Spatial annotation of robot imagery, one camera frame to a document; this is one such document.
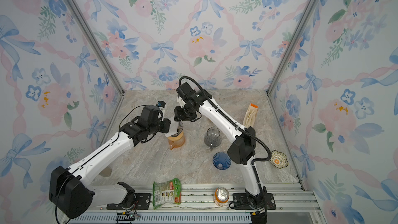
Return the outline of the grey glass dripper cone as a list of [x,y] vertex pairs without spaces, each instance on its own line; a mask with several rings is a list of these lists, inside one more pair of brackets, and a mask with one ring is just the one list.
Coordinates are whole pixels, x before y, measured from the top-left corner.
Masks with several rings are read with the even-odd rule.
[[183,133],[183,130],[178,130],[177,133],[171,135],[171,136],[178,136],[179,134]]

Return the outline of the blue glass dripper cone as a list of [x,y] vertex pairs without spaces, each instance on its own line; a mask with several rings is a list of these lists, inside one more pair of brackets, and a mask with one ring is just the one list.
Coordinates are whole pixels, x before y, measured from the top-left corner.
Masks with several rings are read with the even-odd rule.
[[231,166],[231,159],[225,152],[217,152],[212,158],[212,163],[219,170],[227,170]]

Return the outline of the coffee filter paper pack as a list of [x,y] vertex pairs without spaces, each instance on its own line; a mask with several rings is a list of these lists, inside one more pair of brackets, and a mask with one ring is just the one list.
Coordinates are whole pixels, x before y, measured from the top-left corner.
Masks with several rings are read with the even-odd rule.
[[246,128],[254,126],[255,121],[256,121],[256,116],[258,113],[258,109],[259,109],[259,107],[254,104],[250,104],[250,106],[248,107],[247,112],[245,113],[244,121],[243,121],[243,125]]

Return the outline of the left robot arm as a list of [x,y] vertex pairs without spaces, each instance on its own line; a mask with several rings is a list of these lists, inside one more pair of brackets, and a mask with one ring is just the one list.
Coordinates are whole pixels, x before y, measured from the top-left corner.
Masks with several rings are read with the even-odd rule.
[[112,162],[138,144],[149,142],[157,133],[168,133],[171,121],[164,117],[165,102],[144,105],[139,116],[119,127],[106,143],[68,168],[51,172],[49,200],[69,219],[75,219],[91,207],[116,205],[135,207],[135,190],[120,182],[111,186],[92,186],[92,181]]

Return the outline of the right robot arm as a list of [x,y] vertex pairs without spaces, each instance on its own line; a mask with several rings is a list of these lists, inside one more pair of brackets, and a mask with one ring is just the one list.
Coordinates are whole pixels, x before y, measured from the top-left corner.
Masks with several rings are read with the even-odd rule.
[[179,83],[177,88],[175,121],[195,122],[200,117],[208,118],[231,143],[227,154],[239,167],[249,205],[253,209],[266,208],[265,192],[253,160],[255,160],[256,132],[246,128],[228,115],[204,89],[195,90],[188,83]]

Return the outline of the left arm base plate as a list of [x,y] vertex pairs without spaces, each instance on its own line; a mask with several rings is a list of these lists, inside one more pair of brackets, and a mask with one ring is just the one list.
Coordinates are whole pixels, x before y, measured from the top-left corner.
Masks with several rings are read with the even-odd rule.
[[149,210],[151,204],[152,194],[149,193],[135,193],[132,201],[128,201],[120,204],[108,204],[106,206],[107,210]]

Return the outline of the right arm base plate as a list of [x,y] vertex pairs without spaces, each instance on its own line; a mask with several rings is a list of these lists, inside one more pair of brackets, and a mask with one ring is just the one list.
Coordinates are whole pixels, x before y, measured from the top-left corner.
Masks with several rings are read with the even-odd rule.
[[265,197],[259,194],[257,197],[250,197],[246,193],[235,193],[232,195],[233,200],[229,204],[229,208],[235,210],[261,210],[266,204],[267,210],[276,210],[276,202],[271,193],[265,193]]

